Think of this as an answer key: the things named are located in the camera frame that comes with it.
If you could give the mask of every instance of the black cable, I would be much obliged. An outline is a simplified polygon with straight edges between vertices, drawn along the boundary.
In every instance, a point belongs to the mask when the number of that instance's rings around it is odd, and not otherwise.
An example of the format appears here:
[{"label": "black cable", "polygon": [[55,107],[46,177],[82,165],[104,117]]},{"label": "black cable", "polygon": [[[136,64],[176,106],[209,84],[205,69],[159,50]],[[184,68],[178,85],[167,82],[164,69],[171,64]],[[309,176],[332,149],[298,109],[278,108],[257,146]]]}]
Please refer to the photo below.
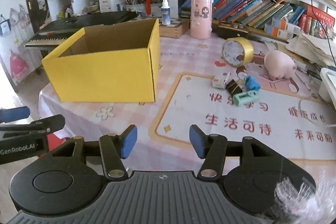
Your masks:
[{"label": "black cable", "polygon": [[318,17],[316,16],[316,14],[315,14],[315,12],[314,12],[313,0],[311,0],[311,10],[312,10],[314,16],[316,17],[316,20],[318,21],[318,23],[322,26],[322,28],[323,28],[323,30],[324,30],[325,36],[327,37],[327,40],[328,40],[330,53],[331,53],[331,56],[333,57],[334,64],[335,64],[335,68],[336,68],[336,61],[335,61],[333,52],[331,51],[331,45],[330,45],[330,41],[329,41],[329,37],[328,37],[327,31],[326,31],[326,29],[324,28],[323,24],[321,23],[321,21],[318,19]]}]

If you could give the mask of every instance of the pen holder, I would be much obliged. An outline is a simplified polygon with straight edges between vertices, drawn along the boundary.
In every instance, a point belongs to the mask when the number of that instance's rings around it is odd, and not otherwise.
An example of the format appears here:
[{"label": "pen holder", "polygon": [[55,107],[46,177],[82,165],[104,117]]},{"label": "pen holder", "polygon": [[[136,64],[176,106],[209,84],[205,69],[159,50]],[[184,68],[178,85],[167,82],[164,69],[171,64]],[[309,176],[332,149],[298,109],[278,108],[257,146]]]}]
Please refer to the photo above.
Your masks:
[{"label": "pen holder", "polygon": [[207,39],[211,35],[213,0],[191,0],[190,36]]}]

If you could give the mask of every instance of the pink checkered tablecloth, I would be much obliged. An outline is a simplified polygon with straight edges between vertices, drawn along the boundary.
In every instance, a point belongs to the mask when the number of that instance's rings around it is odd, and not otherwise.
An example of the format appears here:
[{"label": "pink checkered tablecloth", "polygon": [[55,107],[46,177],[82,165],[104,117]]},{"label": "pink checkered tablecloth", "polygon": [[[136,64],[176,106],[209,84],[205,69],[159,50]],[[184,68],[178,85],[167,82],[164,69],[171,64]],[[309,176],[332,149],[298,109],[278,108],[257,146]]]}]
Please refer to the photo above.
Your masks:
[{"label": "pink checkered tablecloth", "polygon": [[[160,113],[170,102],[171,90],[176,88],[179,78],[188,75],[216,75],[223,71],[231,72],[238,80],[239,70],[232,68],[221,57],[221,47],[224,40],[211,35],[210,39],[200,41],[184,34],[179,39],[160,38],[161,60],[155,103],[72,103],[60,102],[51,84],[47,85],[39,96],[39,112],[42,118],[55,114],[62,114],[66,119],[66,126],[56,133],[58,138],[83,136],[86,141],[98,140],[108,133],[122,133],[130,124],[138,128],[138,140],[129,156],[124,161],[125,166],[134,170],[194,170],[197,172],[202,164],[191,145],[186,142],[156,135],[156,128],[162,117]],[[263,56],[267,53],[266,45],[252,42],[254,53]],[[245,66],[245,71],[262,74],[263,65]],[[296,76],[292,82],[284,80],[272,84],[262,80],[263,89],[277,89],[282,94],[291,94],[300,98],[311,96],[302,81]],[[335,161],[327,164],[301,161],[303,166],[315,179],[322,170],[328,175],[335,174]],[[224,173],[239,165],[239,159],[226,159]]]}]

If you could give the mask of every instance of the pink plush toy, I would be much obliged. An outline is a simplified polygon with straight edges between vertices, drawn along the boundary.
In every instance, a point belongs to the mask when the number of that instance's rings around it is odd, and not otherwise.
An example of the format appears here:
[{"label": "pink plush toy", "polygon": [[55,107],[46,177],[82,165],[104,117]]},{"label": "pink plush toy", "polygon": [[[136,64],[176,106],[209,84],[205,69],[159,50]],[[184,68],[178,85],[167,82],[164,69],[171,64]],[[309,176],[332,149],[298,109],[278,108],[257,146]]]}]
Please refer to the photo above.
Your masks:
[{"label": "pink plush toy", "polygon": [[289,79],[296,70],[294,61],[287,54],[280,51],[268,52],[265,55],[264,64],[271,81],[281,78]]}]

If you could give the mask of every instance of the spray bottle cap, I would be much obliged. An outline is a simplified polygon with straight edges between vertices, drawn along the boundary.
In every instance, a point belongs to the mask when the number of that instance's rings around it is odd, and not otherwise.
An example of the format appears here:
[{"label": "spray bottle cap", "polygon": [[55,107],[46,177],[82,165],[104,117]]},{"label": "spray bottle cap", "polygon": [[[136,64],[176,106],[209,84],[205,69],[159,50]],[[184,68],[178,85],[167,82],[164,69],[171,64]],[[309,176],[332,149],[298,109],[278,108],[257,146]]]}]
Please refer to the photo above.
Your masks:
[{"label": "spray bottle cap", "polygon": [[168,0],[163,0],[163,2],[162,2],[162,8],[163,9],[169,8]]}]

